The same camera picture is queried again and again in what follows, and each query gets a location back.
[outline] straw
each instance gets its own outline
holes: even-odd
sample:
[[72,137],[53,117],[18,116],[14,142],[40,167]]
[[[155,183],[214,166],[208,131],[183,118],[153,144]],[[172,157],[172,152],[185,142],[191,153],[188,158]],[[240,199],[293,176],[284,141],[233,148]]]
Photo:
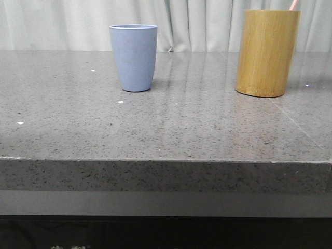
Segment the straw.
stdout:
[[294,10],[295,7],[296,7],[297,2],[298,2],[298,0],[293,0],[292,5],[290,6],[289,10]]

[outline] countertop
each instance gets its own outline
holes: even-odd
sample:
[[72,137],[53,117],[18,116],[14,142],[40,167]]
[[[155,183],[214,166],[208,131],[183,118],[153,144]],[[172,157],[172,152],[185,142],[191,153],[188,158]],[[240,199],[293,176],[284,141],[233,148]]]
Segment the countertop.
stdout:
[[157,53],[131,93],[111,52],[0,51],[0,190],[331,193],[331,53],[296,53],[278,98],[235,92],[237,59]]

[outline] curtain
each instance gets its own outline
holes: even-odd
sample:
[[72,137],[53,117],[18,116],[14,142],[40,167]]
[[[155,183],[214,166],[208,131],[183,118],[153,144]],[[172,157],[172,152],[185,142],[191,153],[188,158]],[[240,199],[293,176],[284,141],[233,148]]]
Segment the curtain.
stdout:
[[[158,25],[158,51],[239,51],[245,9],[292,0],[0,0],[0,49],[111,51],[109,26]],[[301,0],[296,51],[331,52],[331,0]]]

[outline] wooden cup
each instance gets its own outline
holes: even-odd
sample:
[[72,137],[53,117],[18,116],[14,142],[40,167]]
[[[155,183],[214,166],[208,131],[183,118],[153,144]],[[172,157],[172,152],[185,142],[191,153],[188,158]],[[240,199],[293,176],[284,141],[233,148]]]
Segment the wooden cup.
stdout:
[[245,11],[236,91],[257,97],[285,93],[299,17],[299,11]]

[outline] cup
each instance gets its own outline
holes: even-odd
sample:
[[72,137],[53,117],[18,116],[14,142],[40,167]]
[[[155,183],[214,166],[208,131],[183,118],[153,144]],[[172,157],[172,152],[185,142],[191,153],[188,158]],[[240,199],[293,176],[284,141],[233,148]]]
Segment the cup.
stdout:
[[142,92],[152,85],[156,64],[157,26],[110,26],[115,66],[124,91]]
[[258,97],[285,93],[299,17],[299,11],[245,11],[236,91]]

